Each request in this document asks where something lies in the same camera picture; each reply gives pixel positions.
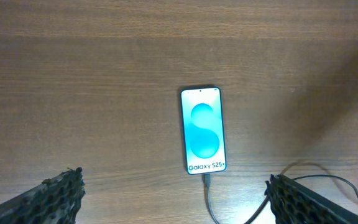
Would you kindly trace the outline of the blue Samsung smartphone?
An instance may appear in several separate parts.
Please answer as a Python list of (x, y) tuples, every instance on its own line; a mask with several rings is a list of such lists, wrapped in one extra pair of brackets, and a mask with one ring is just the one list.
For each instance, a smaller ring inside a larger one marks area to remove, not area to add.
[(184, 89), (180, 102), (187, 173), (224, 171), (227, 162), (220, 88)]

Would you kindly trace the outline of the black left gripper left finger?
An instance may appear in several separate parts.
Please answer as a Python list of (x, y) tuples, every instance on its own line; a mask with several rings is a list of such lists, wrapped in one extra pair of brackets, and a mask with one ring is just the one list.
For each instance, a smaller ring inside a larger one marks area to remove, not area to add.
[(82, 168), (68, 169), (0, 204), (0, 224), (75, 224), (84, 196)]

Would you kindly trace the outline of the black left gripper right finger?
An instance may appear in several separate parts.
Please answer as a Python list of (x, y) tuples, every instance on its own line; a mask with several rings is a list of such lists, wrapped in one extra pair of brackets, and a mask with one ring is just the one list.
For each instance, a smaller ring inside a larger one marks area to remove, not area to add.
[(265, 195), (279, 224), (358, 224), (352, 213), (285, 175), (271, 175)]

